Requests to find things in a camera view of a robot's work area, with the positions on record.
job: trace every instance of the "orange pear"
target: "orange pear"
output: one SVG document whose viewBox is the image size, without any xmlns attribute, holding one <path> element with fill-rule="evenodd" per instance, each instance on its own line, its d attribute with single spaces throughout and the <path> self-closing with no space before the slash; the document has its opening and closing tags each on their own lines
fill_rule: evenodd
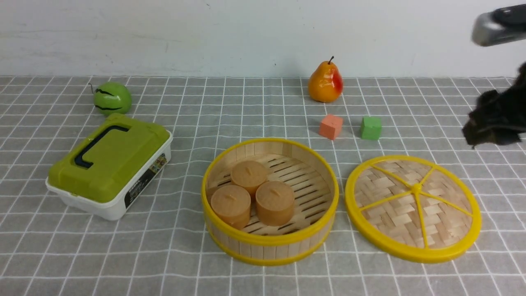
<svg viewBox="0 0 526 296">
<path fill-rule="evenodd" d="M 334 56 L 328 61 L 323 61 L 310 76 L 308 90 L 310 97 L 315 101 L 334 102 L 343 91 L 343 79 L 332 59 Z"/>
</svg>

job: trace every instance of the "foam block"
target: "foam block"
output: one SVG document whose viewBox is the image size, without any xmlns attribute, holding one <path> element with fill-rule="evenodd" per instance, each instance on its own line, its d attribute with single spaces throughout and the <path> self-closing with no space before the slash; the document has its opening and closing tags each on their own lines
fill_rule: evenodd
<svg viewBox="0 0 526 296">
<path fill-rule="evenodd" d="M 342 125 L 343 118 L 328 114 L 321 121 L 319 134 L 334 141 L 340 134 Z"/>
<path fill-rule="evenodd" d="M 360 125 L 361 138 L 378 140 L 382 133 L 382 120 L 379 117 L 364 116 Z"/>
</svg>

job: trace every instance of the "brown cylindrical bun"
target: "brown cylindrical bun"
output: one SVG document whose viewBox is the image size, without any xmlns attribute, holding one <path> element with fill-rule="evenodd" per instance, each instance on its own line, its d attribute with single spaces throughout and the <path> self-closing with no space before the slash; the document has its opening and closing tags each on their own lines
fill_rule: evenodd
<svg viewBox="0 0 526 296">
<path fill-rule="evenodd" d="M 220 187 L 213 193 L 210 206 L 216 215 L 235 229 L 243 229 L 250 221 L 251 198 L 248 191 L 236 185 Z"/>
<path fill-rule="evenodd" d="M 294 190 L 280 181 L 269 181 L 256 192 L 259 221 L 269 226 L 284 225 L 294 216 Z"/>
<path fill-rule="evenodd" d="M 230 173 L 232 184 L 245 188 L 252 200 L 259 186 L 267 181 L 269 170 L 257 161 L 243 161 L 236 164 Z"/>
</svg>

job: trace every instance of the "green lid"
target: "green lid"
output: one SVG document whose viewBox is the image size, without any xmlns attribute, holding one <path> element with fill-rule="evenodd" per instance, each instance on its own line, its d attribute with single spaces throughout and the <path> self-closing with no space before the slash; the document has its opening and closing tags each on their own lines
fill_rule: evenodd
<svg viewBox="0 0 526 296">
<path fill-rule="evenodd" d="M 73 195 L 109 202 L 169 137 L 161 125 L 111 114 L 51 167 L 48 183 Z"/>
</svg>

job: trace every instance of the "sticker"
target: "sticker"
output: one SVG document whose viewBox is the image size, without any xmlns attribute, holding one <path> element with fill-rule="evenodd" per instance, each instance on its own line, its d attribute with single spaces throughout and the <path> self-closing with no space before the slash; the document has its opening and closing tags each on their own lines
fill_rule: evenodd
<svg viewBox="0 0 526 296">
<path fill-rule="evenodd" d="M 128 208 L 131 203 L 139 196 L 139 194 L 148 186 L 148 184 L 152 181 L 153 178 L 159 173 L 159 171 L 164 167 L 166 164 L 166 156 L 165 154 L 161 154 L 154 163 L 150 165 L 150 167 L 144 172 L 144 174 L 135 182 L 135 184 L 128 190 L 126 193 L 126 196 L 124 197 L 124 205 L 126 208 Z"/>
</svg>

